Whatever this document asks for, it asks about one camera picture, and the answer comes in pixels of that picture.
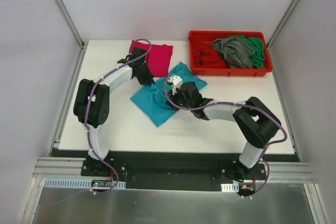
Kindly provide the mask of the teal t shirt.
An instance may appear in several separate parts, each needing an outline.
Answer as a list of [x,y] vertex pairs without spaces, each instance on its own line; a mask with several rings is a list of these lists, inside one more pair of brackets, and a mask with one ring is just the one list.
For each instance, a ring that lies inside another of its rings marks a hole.
[[[169,76],[177,75],[183,82],[193,81],[198,89],[207,86],[207,82],[192,74],[188,66],[182,62],[177,64],[170,72]],[[143,86],[135,93],[130,100],[144,112],[155,126],[159,127],[170,119],[176,111],[166,104],[167,99],[164,94],[163,85],[166,78],[159,78],[150,86]]]

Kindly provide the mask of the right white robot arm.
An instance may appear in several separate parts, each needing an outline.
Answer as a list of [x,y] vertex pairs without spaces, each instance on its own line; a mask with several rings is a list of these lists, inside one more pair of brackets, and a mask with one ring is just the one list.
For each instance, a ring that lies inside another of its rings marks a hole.
[[238,125],[246,144],[238,161],[226,169],[226,175],[238,182],[255,173],[267,144],[282,128],[280,120],[257,97],[242,103],[220,102],[202,97],[193,81],[173,85],[165,94],[167,105],[175,111],[188,110],[200,120],[224,120]]

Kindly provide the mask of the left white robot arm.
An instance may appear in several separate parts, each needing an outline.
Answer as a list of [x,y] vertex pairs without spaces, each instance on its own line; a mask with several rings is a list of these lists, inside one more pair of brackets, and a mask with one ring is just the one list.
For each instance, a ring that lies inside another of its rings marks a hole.
[[73,113],[85,130],[89,160],[95,161],[92,169],[99,176],[106,176],[113,170],[106,160],[109,148],[103,133],[110,113],[110,95],[120,85],[132,79],[137,79],[142,86],[154,83],[154,75],[148,67],[151,49],[152,46],[147,50],[134,47],[101,77],[95,80],[82,79],[79,82]]

